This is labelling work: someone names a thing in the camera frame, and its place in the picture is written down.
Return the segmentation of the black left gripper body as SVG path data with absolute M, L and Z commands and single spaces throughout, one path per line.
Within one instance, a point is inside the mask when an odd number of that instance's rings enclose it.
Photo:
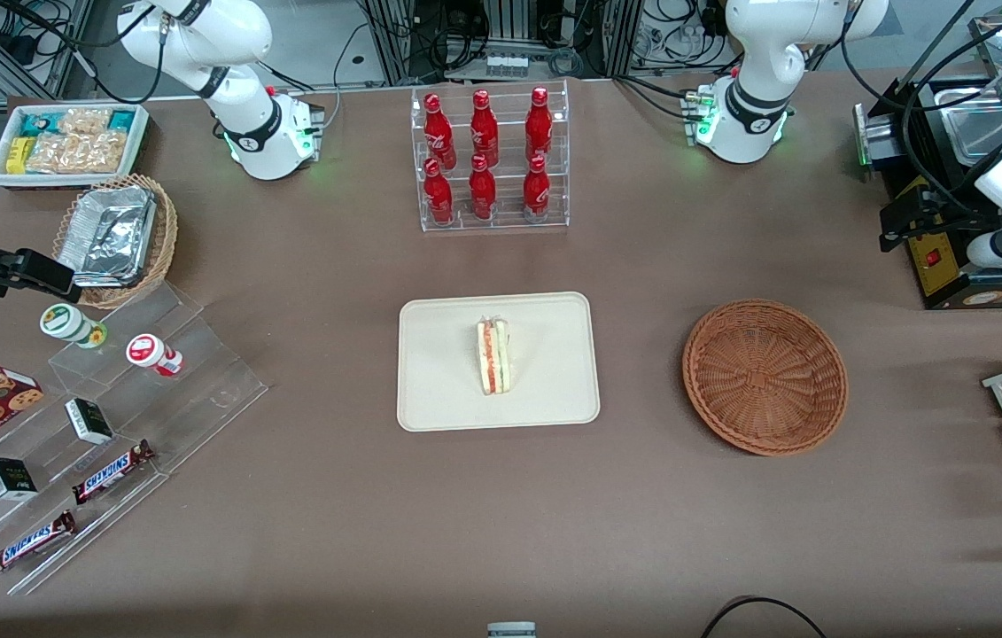
M 939 205 L 930 197 L 900 197 L 882 207 L 880 225 L 880 250 L 890 252 L 918 236 L 997 230 L 998 208 L 979 206 L 967 211 L 957 205 Z

